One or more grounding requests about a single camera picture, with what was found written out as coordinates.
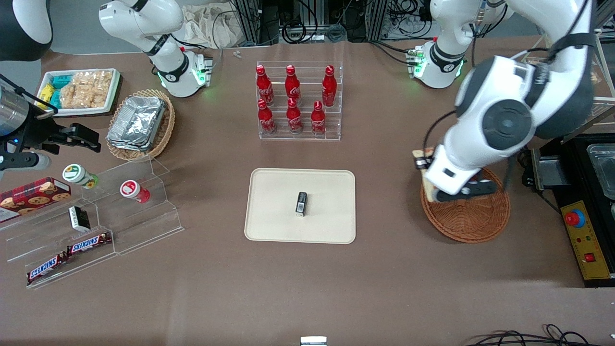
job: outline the coca-cola bottle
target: coca-cola bottle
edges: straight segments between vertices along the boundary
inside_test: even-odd
[[[273,122],[273,114],[269,107],[267,107],[267,102],[263,99],[258,101],[258,120],[261,123],[264,134],[272,135],[276,133],[276,124]]]
[[[288,99],[288,109],[286,110],[286,117],[288,118],[288,126],[290,126],[290,133],[298,135],[303,131],[303,124],[301,123],[301,111],[297,108],[296,99]]]
[[[284,82],[286,87],[286,96],[289,99],[295,99],[297,105],[301,104],[301,86],[299,79],[295,76],[295,67],[293,65],[286,66],[286,81]]]
[[[322,80],[322,102],[325,107],[332,107],[335,102],[335,93],[338,90],[338,82],[335,80],[333,65],[325,68],[325,79]]]
[[[258,65],[256,67],[256,87],[258,88],[258,95],[270,105],[273,103],[273,87],[271,80],[265,73],[265,67]]]
[[[325,134],[325,111],[322,110],[322,102],[314,102],[314,110],[312,111],[312,132],[315,135]]]

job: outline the aluminum foil container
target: aluminum foil container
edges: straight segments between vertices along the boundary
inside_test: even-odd
[[[133,96],[124,102],[107,141],[117,148],[147,151],[162,122],[165,102],[157,97]]]

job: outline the red button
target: red button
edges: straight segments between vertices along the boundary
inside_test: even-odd
[[[593,254],[585,254],[585,262],[596,262],[596,257]]]
[[[566,215],[564,215],[564,221],[570,226],[576,226],[581,222],[581,218],[575,212],[567,212]]]

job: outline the yellow panel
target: yellow panel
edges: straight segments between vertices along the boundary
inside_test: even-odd
[[[581,228],[566,224],[566,230],[570,236],[570,242],[573,245],[583,278],[586,280],[608,279],[610,275],[609,268],[606,265],[605,257],[596,239],[596,234],[593,232],[592,223],[587,216],[587,210],[583,201],[578,201],[561,208],[561,214],[564,216],[573,209],[579,209],[585,215],[585,225]],[[585,254],[593,254],[596,261],[586,261]]]

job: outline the emergency stop button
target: emergency stop button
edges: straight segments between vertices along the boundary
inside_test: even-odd
[[[596,256],[593,255],[593,253],[590,254],[585,254],[585,262],[596,262]]]
[[[564,215],[564,221],[567,225],[581,228],[585,225],[585,215],[579,209],[573,209]]]

